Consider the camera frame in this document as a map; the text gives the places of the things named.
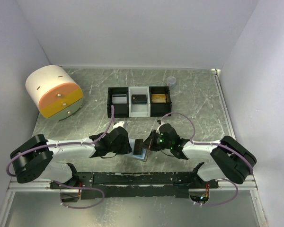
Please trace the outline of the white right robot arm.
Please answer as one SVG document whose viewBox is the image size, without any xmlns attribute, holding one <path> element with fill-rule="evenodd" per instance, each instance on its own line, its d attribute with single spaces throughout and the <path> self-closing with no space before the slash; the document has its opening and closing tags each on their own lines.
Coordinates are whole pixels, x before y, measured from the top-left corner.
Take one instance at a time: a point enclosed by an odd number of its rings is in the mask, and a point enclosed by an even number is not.
<svg viewBox="0 0 284 227">
<path fill-rule="evenodd" d="M 152 130 L 142 147 L 150 151 L 167 149 L 174 157 L 183 160 L 206 159 L 208 163 L 199 164 L 191 177 L 196 188 L 222 178 L 242 184 L 257 163 L 256 157 L 231 136 L 210 142 L 191 141 L 181 138 L 169 123 Z"/>
</svg>

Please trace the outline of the dark card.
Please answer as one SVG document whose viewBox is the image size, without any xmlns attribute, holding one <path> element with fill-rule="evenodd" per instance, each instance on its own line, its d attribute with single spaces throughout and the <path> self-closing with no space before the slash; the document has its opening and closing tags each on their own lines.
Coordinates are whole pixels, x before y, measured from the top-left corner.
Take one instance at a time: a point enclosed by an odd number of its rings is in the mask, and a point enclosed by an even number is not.
<svg viewBox="0 0 284 227">
<path fill-rule="evenodd" d="M 142 154 L 142 145 L 143 139 L 136 139 L 134 142 L 133 154 L 134 155 L 141 155 Z"/>
</svg>

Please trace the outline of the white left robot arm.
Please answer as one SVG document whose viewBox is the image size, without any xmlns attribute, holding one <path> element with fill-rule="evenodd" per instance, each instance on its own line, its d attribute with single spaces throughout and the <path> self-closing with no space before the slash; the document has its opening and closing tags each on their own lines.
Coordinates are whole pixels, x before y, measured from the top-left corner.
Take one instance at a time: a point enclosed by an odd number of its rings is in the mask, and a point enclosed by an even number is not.
<svg viewBox="0 0 284 227">
<path fill-rule="evenodd" d="M 15 149 L 10 159 L 18 183 L 40 178 L 61 182 L 72 189 L 79 183 L 77 171 L 73 164 L 62 160 L 104 157 L 108 153 L 127 155 L 133 147 L 134 140 L 123 127 L 80 140 L 47 140 L 38 134 Z"/>
</svg>

